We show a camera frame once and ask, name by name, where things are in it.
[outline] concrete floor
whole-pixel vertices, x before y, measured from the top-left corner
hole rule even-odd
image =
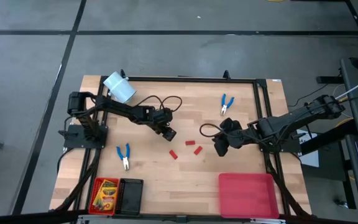
[[[358,12],[358,1],[353,4]],[[71,30],[79,5],[79,0],[0,0],[0,29]],[[343,2],[94,0],[86,3],[79,30],[357,30],[357,26]],[[0,215],[10,211],[67,41],[67,35],[0,35],[0,141],[5,143],[0,150],[0,192],[4,192]],[[123,68],[129,76],[221,77],[229,70],[235,78],[282,79],[288,104],[293,104],[319,88],[316,76],[337,75],[339,59],[350,56],[358,56],[358,38],[77,36],[23,212],[48,210],[63,145],[57,131],[67,117],[67,96],[79,89],[83,75],[109,75]],[[317,95],[332,94],[334,88],[327,86]],[[342,119],[317,121],[311,129],[324,132]],[[340,182],[307,174],[305,181],[315,215],[358,221],[358,210],[332,202],[337,195],[343,197]]]

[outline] white cup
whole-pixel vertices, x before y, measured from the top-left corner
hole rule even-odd
[[[111,74],[103,84],[109,88],[110,93],[120,103],[127,103],[136,93],[129,82],[125,78],[122,78],[118,72]]]

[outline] small red block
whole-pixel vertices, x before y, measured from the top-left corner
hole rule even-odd
[[[187,146],[191,146],[191,145],[196,144],[196,141],[194,141],[194,140],[192,140],[192,141],[186,141],[185,144],[186,144]]]
[[[174,158],[174,159],[178,159],[178,156],[175,154],[175,152],[173,150],[169,151],[169,154],[171,154],[171,156]]]
[[[198,146],[198,148],[196,149],[196,151],[194,151],[194,154],[198,155],[202,149],[203,149],[203,148],[202,148],[201,146]]]

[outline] wooden table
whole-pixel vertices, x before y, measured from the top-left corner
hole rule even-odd
[[[86,75],[80,91],[97,94],[100,76]],[[202,137],[199,127],[203,123],[219,125],[222,94],[235,96],[233,105],[224,118],[240,121],[242,127],[257,119],[253,87],[244,83],[182,83],[182,82],[131,82],[137,90],[130,105],[149,95],[165,98],[177,95],[183,99],[181,108],[174,112],[171,127],[177,132],[172,142],[156,135],[149,127],[131,123],[127,118],[109,114],[106,147],[99,160],[98,177],[126,177],[144,179],[141,213],[219,215],[218,175],[222,172],[265,173],[262,153],[256,144],[241,149],[229,148],[224,157],[219,157],[210,138]],[[267,80],[270,105],[274,116],[288,112],[283,86],[280,80]],[[159,106],[156,99],[145,105]],[[169,99],[166,107],[177,107],[177,99]],[[213,134],[216,129],[205,128]],[[186,146],[186,140],[195,140],[195,146]],[[124,171],[117,155],[116,146],[131,146],[130,170]],[[193,151],[202,146],[196,156]],[[173,160],[168,153],[178,155]],[[74,149],[63,159],[53,191],[50,208],[59,206],[78,182],[84,149]],[[293,155],[281,153],[286,186],[304,210],[311,212],[301,165]],[[81,208],[85,207],[88,185],[84,187]],[[280,213],[283,213],[280,191],[276,186],[276,197]]]

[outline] blue-handled pliers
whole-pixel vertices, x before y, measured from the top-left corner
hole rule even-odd
[[[226,94],[223,94],[221,116],[223,116],[226,113],[226,109],[229,109],[229,107],[233,104],[233,101],[234,101],[234,97],[232,97],[230,99],[230,102],[226,104]]]
[[[127,147],[127,156],[124,157],[122,154],[121,154],[121,149],[119,148],[119,146],[117,146],[117,153],[118,153],[118,156],[119,158],[122,160],[122,163],[124,164],[124,169],[125,170],[129,170],[129,153],[130,153],[130,149],[129,149],[129,144],[127,143],[126,144],[126,147]]]

